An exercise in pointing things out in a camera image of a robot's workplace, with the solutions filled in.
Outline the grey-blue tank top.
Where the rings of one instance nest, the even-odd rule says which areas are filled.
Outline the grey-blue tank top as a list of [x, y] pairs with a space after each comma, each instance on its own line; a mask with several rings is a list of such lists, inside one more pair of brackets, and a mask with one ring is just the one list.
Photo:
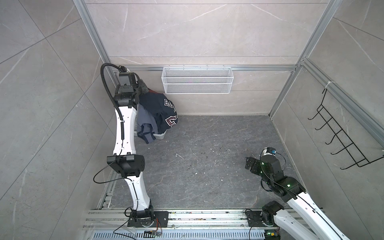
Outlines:
[[158, 126], [153, 115], [142, 105], [138, 105], [137, 116], [137, 135], [150, 144], [156, 140], [155, 134], [158, 134]]

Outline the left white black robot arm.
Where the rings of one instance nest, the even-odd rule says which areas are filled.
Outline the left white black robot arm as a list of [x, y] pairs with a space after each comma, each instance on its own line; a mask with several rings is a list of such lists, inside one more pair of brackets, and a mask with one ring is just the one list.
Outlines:
[[134, 75], [120, 77], [112, 101], [117, 118], [116, 143], [107, 164], [127, 183], [133, 199], [129, 227], [152, 227], [156, 221], [150, 197], [147, 194], [143, 172], [145, 158], [136, 152], [134, 129], [139, 96], [143, 92]]

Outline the navy red-trimmed tank top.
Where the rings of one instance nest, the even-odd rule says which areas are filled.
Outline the navy red-trimmed tank top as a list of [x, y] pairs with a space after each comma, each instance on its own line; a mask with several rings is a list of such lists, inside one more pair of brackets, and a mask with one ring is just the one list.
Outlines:
[[179, 121], [174, 104], [164, 94], [149, 90], [140, 96], [140, 104], [154, 117], [159, 135]]

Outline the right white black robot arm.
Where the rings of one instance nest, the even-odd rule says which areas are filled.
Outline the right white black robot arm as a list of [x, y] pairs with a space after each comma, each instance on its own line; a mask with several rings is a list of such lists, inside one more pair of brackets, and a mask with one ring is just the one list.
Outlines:
[[283, 205], [271, 201], [264, 205], [259, 217], [246, 209], [249, 227], [261, 223], [266, 227], [279, 227], [296, 240], [346, 240], [348, 237], [324, 214], [308, 194], [307, 190], [293, 177], [284, 174], [277, 152], [264, 149], [259, 159], [246, 158], [245, 168], [261, 177], [261, 185], [266, 184], [268, 192], [280, 197], [305, 221], [298, 222]]

